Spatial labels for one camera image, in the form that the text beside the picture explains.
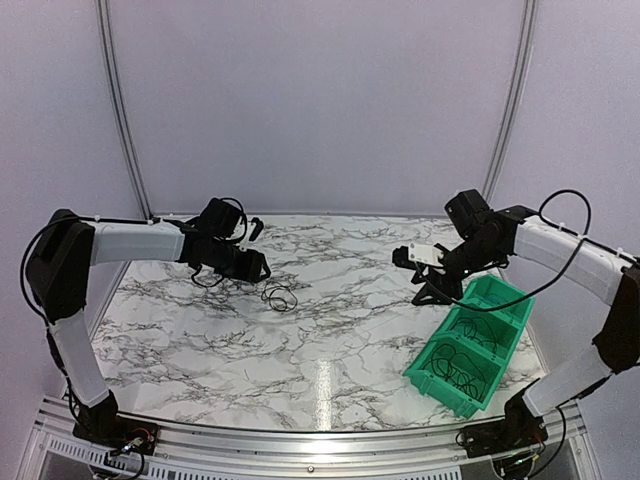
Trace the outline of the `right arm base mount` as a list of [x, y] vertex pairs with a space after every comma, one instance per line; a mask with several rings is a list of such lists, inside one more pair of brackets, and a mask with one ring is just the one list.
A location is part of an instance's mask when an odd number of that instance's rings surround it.
[[541, 445], [548, 439], [543, 417], [531, 413], [521, 390], [504, 406], [504, 417], [463, 427], [455, 442], [468, 458], [494, 455], [529, 446]]

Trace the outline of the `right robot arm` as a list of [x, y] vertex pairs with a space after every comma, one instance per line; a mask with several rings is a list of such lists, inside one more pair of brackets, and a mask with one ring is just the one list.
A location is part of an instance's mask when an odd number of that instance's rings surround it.
[[511, 310], [562, 279], [582, 287], [609, 308], [602, 329], [587, 347], [516, 396], [509, 415], [495, 428], [495, 438], [502, 446], [519, 446], [533, 433], [534, 419], [638, 366], [638, 258], [593, 240], [589, 222], [575, 232], [546, 218], [542, 207], [515, 205], [494, 210], [476, 190], [458, 193], [445, 211], [460, 244], [448, 249], [412, 243], [404, 259], [414, 269], [428, 302], [482, 312], [482, 307], [460, 294], [463, 280], [487, 269], [505, 268], [510, 258], [517, 257], [548, 269], [553, 277], [529, 293], [488, 307], [488, 312]]

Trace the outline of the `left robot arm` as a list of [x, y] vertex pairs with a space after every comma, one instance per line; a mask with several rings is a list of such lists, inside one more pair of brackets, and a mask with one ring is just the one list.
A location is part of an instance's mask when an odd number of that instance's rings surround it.
[[152, 442], [154, 424], [125, 419], [97, 360], [86, 318], [101, 268], [134, 262], [208, 268], [223, 280], [258, 284], [271, 271], [253, 248], [264, 222], [239, 201], [213, 198], [189, 219], [82, 216], [59, 209], [25, 247], [19, 267], [27, 306], [43, 321], [51, 358], [67, 388], [74, 435], [104, 445]]

